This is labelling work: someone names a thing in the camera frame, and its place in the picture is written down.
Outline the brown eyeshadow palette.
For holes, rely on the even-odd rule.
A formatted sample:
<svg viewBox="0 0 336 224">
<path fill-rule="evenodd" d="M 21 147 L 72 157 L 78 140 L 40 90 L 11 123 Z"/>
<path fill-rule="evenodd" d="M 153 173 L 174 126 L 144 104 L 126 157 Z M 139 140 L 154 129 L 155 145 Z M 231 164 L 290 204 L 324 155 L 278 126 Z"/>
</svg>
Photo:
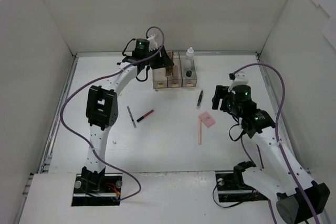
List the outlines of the brown eyeshadow palette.
<svg viewBox="0 0 336 224">
<path fill-rule="evenodd" d="M 174 51 L 168 51 L 165 56 L 165 76 L 171 77 L 173 75 L 174 67 Z"/>
</svg>

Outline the pink square compact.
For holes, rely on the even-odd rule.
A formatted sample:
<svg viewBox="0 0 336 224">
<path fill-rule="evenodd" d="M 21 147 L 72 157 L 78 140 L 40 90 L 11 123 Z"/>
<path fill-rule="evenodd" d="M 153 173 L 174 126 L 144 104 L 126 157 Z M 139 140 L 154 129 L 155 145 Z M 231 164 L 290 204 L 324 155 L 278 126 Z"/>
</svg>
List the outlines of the pink square compact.
<svg viewBox="0 0 336 224">
<path fill-rule="evenodd" d="M 207 128 L 211 127 L 216 122 L 215 119 L 207 111 L 200 114 L 198 118 Z"/>
</svg>

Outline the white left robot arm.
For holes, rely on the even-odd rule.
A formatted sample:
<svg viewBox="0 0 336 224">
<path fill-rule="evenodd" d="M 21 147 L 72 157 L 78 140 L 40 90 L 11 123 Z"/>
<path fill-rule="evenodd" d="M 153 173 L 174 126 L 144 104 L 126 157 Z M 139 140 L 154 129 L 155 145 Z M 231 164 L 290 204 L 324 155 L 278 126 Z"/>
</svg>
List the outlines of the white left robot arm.
<svg viewBox="0 0 336 224">
<path fill-rule="evenodd" d="M 159 47 L 154 36 L 137 39 L 135 49 L 120 63 L 115 76 L 108 77 L 101 86 L 91 86 L 88 92 L 86 117 L 90 125 L 90 148 L 81 177 L 92 192 L 105 186 L 104 160 L 111 127 L 118 118 L 118 96 L 126 85 L 147 68 L 161 69 L 174 66 L 164 47 Z"/>
</svg>

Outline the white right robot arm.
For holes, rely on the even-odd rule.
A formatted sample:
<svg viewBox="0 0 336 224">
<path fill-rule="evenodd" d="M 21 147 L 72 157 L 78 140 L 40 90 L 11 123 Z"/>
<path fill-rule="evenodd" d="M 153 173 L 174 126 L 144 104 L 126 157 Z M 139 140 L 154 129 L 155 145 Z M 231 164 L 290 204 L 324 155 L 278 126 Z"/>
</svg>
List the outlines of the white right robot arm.
<svg viewBox="0 0 336 224">
<path fill-rule="evenodd" d="M 250 186 L 276 205 L 285 223 L 301 223 L 324 211 L 330 190 L 308 174 L 286 144 L 277 135 L 276 124 L 251 99 L 251 88 L 241 84 L 233 88 L 216 86 L 212 108 L 239 120 L 239 125 L 271 162 L 278 179 L 267 175 L 254 162 L 234 166 L 233 184 L 238 188 Z"/>
</svg>

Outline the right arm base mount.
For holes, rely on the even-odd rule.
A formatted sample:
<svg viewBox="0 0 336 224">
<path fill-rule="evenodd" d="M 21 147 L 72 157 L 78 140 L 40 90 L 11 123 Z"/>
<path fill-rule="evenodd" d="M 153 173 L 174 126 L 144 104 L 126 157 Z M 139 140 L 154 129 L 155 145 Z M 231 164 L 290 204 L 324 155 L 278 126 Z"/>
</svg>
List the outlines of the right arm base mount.
<svg viewBox="0 0 336 224">
<path fill-rule="evenodd" d="M 255 188 L 244 184 L 242 172 L 255 168 L 254 162 L 241 162 L 233 170 L 215 173 L 213 200 L 221 208 L 233 208 L 245 202 L 267 201 L 267 197 Z"/>
</svg>

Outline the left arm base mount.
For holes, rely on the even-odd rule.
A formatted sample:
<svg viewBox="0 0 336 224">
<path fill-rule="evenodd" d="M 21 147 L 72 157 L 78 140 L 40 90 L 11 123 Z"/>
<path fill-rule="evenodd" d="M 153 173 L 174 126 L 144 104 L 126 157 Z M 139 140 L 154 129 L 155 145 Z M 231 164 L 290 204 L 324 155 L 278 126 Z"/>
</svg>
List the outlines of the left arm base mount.
<svg viewBox="0 0 336 224">
<path fill-rule="evenodd" d="M 122 189 L 121 174 L 105 174 L 97 185 L 76 175 L 72 193 L 72 207 L 119 206 Z"/>
</svg>

